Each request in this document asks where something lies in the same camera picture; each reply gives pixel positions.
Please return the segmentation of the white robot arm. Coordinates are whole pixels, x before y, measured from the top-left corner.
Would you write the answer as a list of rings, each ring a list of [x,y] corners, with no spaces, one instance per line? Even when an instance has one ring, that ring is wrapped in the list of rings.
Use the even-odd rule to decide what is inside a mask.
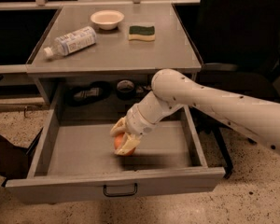
[[[125,156],[164,118],[194,107],[280,155],[280,104],[200,85],[173,69],[158,71],[151,91],[110,131],[123,138],[115,153]]]

